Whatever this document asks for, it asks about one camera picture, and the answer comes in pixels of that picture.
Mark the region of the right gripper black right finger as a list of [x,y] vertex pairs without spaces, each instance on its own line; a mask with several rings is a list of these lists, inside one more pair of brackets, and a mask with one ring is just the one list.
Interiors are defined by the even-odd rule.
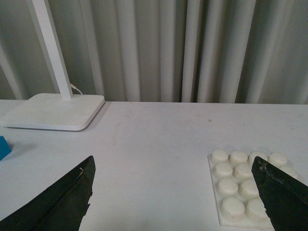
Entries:
[[308,187],[259,156],[252,173],[274,230],[306,231]]

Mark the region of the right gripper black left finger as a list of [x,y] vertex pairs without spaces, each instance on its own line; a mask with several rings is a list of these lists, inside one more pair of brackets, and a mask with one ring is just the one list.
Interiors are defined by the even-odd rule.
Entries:
[[2,231],[77,231],[89,208],[93,156],[0,222]]

